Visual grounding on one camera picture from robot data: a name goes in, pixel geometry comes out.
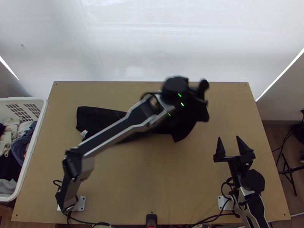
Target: light strip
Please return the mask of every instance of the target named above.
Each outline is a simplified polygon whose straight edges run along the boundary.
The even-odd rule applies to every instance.
[[[295,57],[295,59],[292,60],[292,62],[285,68],[285,70],[283,70],[283,72],[267,87],[267,89],[265,89],[265,91],[261,94],[261,96],[259,96],[259,98],[255,100],[255,102],[257,102],[270,89],[270,87],[273,86],[274,83],[276,83],[280,77],[282,77],[282,75],[296,62],[296,60],[298,60],[298,58],[303,53],[304,53],[304,48],[299,52],[299,54]]]
[[[0,56],[0,62],[19,80],[19,78],[15,75],[15,73],[11,70],[11,68],[7,65],[7,63],[4,61],[4,59],[1,56]]]

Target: wire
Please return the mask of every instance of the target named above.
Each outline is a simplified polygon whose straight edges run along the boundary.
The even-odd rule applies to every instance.
[[[144,96],[146,96],[146,95],[151,95],[151,96],[153,96],[155,99],[156,99],[156,96],[155,96],[155,94],[160,94],[160,93],[162,93],[162,92],[146,92],[146,93],[144,93],[141,97],[140,97],[140,99],[143,99],[144,98]]]
[[[72,211],[71,212],[69,212],[66,216],[67,216],[67,225],[68,225],[68,227],[70,228],[70,224],[69,224],[69,219],[72,219],[72,220],[74,220],[74,221],[76,221],[76,222],[80,222],[80,223],[83,223],[83,224],[89,224],[89,225],[93,225],[92,226],[92,228],[93,227],[95,227],[95,226],[97,226],[97,225],[102,225],[102,226],[111,226],[111,227],[114,227],[114,226],[112,226],[112,225],[110,225],[109,223],[107,223],[107,222],[98,222],[98,223],[93,223],[93,222],[85,222],[85,221],[81,221],[81,220],[78,220],[78,219],[76,219],[76,218],[73,218],[73,217],[71,217],[71,213],[72,213]]]
[[[62,183],[62,181],[60,180],[53,180],[53,184],[58,186],[58,190],[61,189],[61,186],[59,184],[57,184],[56,182]]]
[[[195,224],[190,224],[189,227],[191,228],[191,227],[194,227],[194,226],[196,226],[196,225],[198,225],[198,224],[201,224],[201,223],[213,222],[213,221],[217,220],[220,216],[223,216],[223,215],[234,215],[233,213],[222,214],[222,213],[223,213],[223,210],[224,210],[224,207],[226,206],[226,204],[228,203],[228,201],[230,201],[230,199],[226,200],[226,202],[225,202],[224,205],[222,206],[222,209],[221,209],[221,211],[220,211],[220,213],[219,213],[218,215],[213,215],[213,216],[210,216],[210,217],[208,217],[208,218],[205,218],[205,219],[203,219],[203,220],[201,220],[201,221],[199,221],[199,222],[197,222],[197,223],[195,223]]]
[[[303,118],[302,118],[300,124],[302,124],[303,121],[304,121],[304,110],[302,110],[301,112],[302,112],[302,114],[303,114]],[[281,154],[282,154],[282,152],[283,152],[283,147],[284,147],[284,145],[285,145],[287,139],[288,139],[292,134],[293,134],[293,133],[291,132],[291,129],[290,129],[289,132],[285,135],[285,137],[284,137],[284,139],[283,139],[282,145],[281,145],[279,148],[277,148],[277,149],[275,149],[275,150],[272,150],[272,152],[275,152],[275,151],[281,149],[281,150],[280,150],[280,153],[279,153],[279,156],[278,156],[278,158],[277,158],[277,161],[276,161],[276,163],[275,163],[276,165],[278,164],[278,162],[279,162],[279,160],[280,160]]]
[[[225,196],[225,194],[223,193],[223,186],[224,186],[225,184],[227,184],[227,185],[231,188],[231,191],[233,191],[233,189],[232,189],[232,187],[230,186],[230,184],[227,183],[227,182],[224,182],[224,183],[222,183],[222,185],[221,185],[221,193],[222,193],[223,197],[225,197],[226,199],[229,200],[230,198],[227,197],[227,196]]]

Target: white cloth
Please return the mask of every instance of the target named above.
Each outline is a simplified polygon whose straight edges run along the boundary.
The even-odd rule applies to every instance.
[[[30,129],[30,126],[33,122],[34,121],[27,121],[27,122],[21,123],[17,129],[16,138],[20,138],[20,137],[24,136],[24,134]]]
[[[19,119],[9,118],[3,123],[5,130],[0,138],[0,156],[8,156],[11,149],[12,139],[16,138],[18,126],[20,124]]]
[[[0,179],[0,193],[9,193],[12,194],[16,188],[16,181],[11,179],[10,181],[6,179]]]

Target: tripod stand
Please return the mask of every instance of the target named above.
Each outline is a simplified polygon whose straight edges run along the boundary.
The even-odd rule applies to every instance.
[[[291,169],[289,167],[288,162],[287,162],[283,153],[282,153],[282,157],[284,159],[284,167],[283,167],[283,171],[280,171],[279,174],[283,174],[289,180],[289,182],[292,184],[294,195],[298,196],[297,191],[296,191],[296,186],[294,184],[295,182],[294,182],[293,177],[292,177],[292,173],[295,172],[295,171],[304,169],[304,165]]]

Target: wooden floor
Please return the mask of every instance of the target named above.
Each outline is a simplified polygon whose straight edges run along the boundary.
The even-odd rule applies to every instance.
[[[268,137],[268,141],[271,149],[276,149],[281,146],[285,135],[288,133],[289,125],[278,124],[264,124],[265,132]],[[286,141],[283,149],[283,153],[290,168],[295,168],[304,165],[300,162],[300,158],[304,153],[304,145],[301,144],[293,135]],[[279,151],[273,153],[275,160],[279,155]],[[278,163],[278,170],[283,170],[283,159],[281,158]],[[289,183],[284,175],[280,175],[281,183],[284,189],[285,197],[287,200],[290,214],[297,214],[304,212],[304,170],[299,170],[293,173],[294,182],[296,184],[296,190],[298,196],[293,193],[292,185]],[[293,217],[291,220],[272,222],[273,228],[298,228],[304,227],[304,215]]]
[[[271,149],[276,149],[281,146],[283,139],[290,126],[285,124],[264,124],[265,132],[268,137],[268,141]],[[300,157],[304,153],[304,145],[301,144],[294,136],[289,137],[288,141],[285,143],[283,149],[284,155],[291,168],[295,168],[301,165]],[[274,152],[274,159],[277,159],[279,151]],[[283,169],[283,159],[280,159],[278,163],[278,170]],[[296,189],[298,196],[294,196],[292,185],[286,179],[285,176],[280,175],[282,186],[285,192],[285,197],[288,203],[290,214],[297,214],[304,212],[304,170],[297,171],[293,174],[294,182],[296,183]],[[300,228],[304,227],[304,215],[293,217],[291,220],[277,221],[271,223],[273,228]],[[22,222],[11,222],[10,216],[6,215],[2,217],[0,221],[0,228],[66,228],[63,224],[46,224],[46,223],[22,223]],[[72,228],[89,228],[90,225],[73,225]]]

